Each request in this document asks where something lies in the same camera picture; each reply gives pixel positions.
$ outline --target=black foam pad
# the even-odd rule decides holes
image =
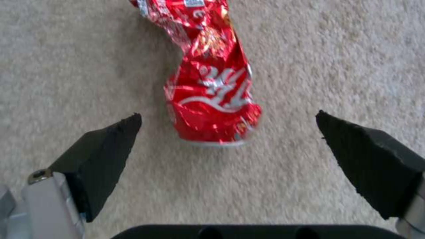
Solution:
[[[140,114],[85,133],[51,166],[65,174],[77,209],[91,222],[115,188],[142,125]]]
[[[386,132],[324,111],[316,122],[357,192],[382,218],[402,217],[421,182],[425,160]]]

